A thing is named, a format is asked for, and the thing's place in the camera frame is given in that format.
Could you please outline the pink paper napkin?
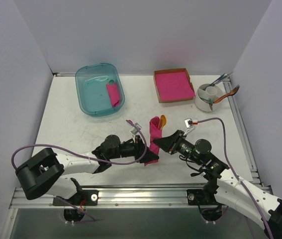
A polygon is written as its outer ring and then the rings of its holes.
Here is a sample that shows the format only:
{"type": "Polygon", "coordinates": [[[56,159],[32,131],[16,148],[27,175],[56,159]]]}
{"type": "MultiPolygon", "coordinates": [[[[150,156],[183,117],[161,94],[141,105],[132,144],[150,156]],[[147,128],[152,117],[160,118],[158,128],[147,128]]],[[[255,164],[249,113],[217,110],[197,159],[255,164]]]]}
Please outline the pink paper napkin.
{"type": "Polygon", "coordinates": [[[155,155],[159,155],[160,148],[153,142],[155,139],[162,138],[162,130],[159,129],[160,118],[158,116],[153,117],[149,122],[150,133],[150,146],[149,150],[155,155]]]}

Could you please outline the orange plastic spoon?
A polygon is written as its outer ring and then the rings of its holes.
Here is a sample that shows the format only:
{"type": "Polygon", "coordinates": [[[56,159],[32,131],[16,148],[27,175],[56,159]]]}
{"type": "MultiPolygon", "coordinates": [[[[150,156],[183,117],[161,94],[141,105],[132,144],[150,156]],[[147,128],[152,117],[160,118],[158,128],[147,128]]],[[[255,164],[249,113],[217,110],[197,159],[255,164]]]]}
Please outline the orange plastic spoon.
{"type": "Polygon", "coordinates": [[[164,126],[167,123],[167,119],[165,115],[161,115],[160,116],[160,121],[159,121],[159,130],[162,130],[164,128],[164,126]]]}

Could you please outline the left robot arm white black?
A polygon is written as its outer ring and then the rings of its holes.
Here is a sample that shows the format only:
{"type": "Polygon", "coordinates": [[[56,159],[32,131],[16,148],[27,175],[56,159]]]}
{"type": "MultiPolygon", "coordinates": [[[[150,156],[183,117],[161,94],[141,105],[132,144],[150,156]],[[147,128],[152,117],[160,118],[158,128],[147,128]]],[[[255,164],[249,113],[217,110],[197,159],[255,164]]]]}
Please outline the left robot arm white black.
{"type": "Polygon", "coordinates": [[[76,205],[82,200],[83,190],[75,178],[68,177],[69,174],[103,173],[113,165],[112,160],[127,157],[134,157],[136,162],[145,165],[159,160],[141,136],[121,142],[118,136],[109,135],[86,155],[70,151],[60,154],[55,153],[52,147],[46,147],[14,169],[27,199],[34,200],[49,194],[76,205]]]}

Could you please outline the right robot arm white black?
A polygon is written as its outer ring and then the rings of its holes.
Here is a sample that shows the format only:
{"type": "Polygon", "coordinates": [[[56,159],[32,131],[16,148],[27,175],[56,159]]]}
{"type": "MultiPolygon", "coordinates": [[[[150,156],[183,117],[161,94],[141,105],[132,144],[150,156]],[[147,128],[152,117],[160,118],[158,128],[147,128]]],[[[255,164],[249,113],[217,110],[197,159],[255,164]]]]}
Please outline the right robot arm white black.
{"type": "Polygon", "coordinates": [[[183,131],[177,130],[153,143],[164,152],[179,153],[199,166],[199,173],[207,180],[202,188],[205,202],[227,205],[258,224],[267,237],[282,239],[282,199],[234,175],[228,164],[212,154],[208,140],[199,139],[192,144],[183,131]]]}

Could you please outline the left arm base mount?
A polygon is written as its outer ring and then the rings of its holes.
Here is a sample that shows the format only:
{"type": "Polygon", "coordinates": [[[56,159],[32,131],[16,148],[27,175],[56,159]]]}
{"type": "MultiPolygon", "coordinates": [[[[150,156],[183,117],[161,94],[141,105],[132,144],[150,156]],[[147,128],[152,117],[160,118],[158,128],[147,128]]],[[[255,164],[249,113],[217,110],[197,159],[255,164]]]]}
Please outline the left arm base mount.
{"type": "Polygon", "coordinates": [[[86,206],[97,206],[99,191],[96,189],[83,190],[76,193],[70,199],[56,196],[53,199],[53,206],[69,207],[64,208],[62,217],[66,223],[72,225],[96,222],[96,218],[89,214],[86,206]]]}

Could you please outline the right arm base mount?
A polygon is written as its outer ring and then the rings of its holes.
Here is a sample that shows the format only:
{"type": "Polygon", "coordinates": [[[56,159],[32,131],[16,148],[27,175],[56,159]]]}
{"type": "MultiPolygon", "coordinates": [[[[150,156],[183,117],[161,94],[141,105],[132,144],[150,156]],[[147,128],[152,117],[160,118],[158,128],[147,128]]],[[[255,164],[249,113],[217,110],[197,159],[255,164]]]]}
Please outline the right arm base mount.
{"type": "Polygon", "coordinates": [[[229,207],[216,202],[213,194],[202,189],[187,189],[189,206],[197,206],[198,211],[206,224],[217,224],[228,212],[229,207]]]}

